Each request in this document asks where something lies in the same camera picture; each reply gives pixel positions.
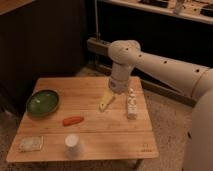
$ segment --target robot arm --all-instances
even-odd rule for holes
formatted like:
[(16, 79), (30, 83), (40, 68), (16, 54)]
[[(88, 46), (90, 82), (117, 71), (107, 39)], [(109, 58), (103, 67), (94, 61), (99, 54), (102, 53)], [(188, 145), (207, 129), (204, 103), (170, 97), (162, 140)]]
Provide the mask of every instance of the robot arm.
[(134, 67), (194, 100), (213, 88), (213, 69), (141, 52), (136, 41), (115, 41), (108, 55), (114, 61), (109, 87), (115, 93), (127, 89)]
[(151, 75), (197, 100), (192, 112), (192, 127), (185, 150), (184, 171), (213, 170), (213, 69), (141, 52), (136, 41), (115, 41), (108, 49), (114, 61), (109, 88), (125, 92), (133, 68)]

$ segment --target wooden cabinet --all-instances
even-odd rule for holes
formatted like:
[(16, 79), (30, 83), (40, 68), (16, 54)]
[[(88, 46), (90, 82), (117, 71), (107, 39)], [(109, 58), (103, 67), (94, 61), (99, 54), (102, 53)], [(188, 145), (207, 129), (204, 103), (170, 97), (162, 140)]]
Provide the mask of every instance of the wooden cabinet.
[(36, 0), (0, 16), (0, 106), (22, 114), (35, 81), (84, 64), (84, 0)]

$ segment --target green bowl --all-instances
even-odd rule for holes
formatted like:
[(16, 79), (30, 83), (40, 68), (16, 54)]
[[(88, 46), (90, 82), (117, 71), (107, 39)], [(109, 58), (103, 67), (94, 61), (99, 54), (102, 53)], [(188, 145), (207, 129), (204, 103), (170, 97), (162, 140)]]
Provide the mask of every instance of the green bowl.
[(33, 117), (43, 117), (53, 113), (59, 103), (59, 96), (53, 90), (41, 90), (27, 101), (26, 110)]

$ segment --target orange carrot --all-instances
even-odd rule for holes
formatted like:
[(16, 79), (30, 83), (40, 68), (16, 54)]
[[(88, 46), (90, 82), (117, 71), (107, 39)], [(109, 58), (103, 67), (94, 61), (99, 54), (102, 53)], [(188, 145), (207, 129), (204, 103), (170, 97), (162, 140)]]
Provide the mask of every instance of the orange carrot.
[(64, 126), (74, 125), (79, 122), (82, 122), (83, 120), (84, 120), (84, 117), (82, 117), (82, 116), (72, 116), (72, 117), (64, 119), (63, 125)]

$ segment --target terrazzo floor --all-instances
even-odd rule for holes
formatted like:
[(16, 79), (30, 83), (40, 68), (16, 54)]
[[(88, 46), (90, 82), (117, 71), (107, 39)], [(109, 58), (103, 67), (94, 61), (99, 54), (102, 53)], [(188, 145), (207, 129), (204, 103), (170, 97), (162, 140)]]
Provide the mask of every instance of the terrazzo floor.
[[(88, 67), (76, 74), (101, 75)], [(160, 155), (145, 159), (138, 171), (181, 171), (192, 108), (147, 90), (144, 94)], [(8, 112), (0, 113), (0, 171), (132, 171), (129, 166), (134, 161), (7, 163), (7, 152), (20, 121)]]

